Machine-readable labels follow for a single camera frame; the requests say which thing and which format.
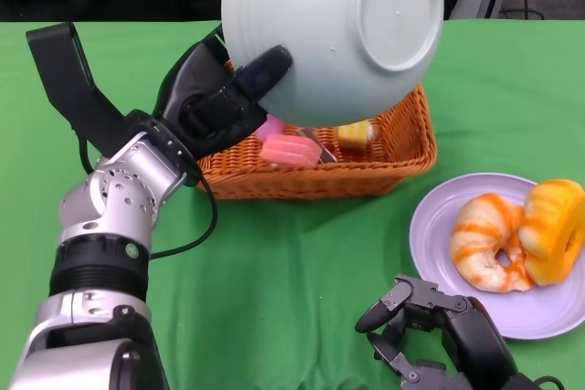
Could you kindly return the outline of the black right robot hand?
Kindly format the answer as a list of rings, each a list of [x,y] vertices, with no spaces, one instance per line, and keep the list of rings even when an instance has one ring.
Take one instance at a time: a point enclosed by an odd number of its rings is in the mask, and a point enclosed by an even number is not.
[[[412,364],[400,348],[408,328],[441,330],[441,345],[458,374],[447,374],[437,362]],[[355,329],[367,336],[374,357],[400,377],[402,389],[502,389],[517,374],[516,362],[481,302],[448,295],[426,280],[398,275]]]

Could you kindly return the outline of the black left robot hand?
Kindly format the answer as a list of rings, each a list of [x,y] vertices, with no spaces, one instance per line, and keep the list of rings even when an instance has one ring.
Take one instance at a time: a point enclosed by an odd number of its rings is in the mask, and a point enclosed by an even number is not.
[[[220,153],[267,120],[260,106],[293,65],[283,46],[233,69],[221,26],[190,47],[165,76],[153,117],[162,121],[195,160]]]

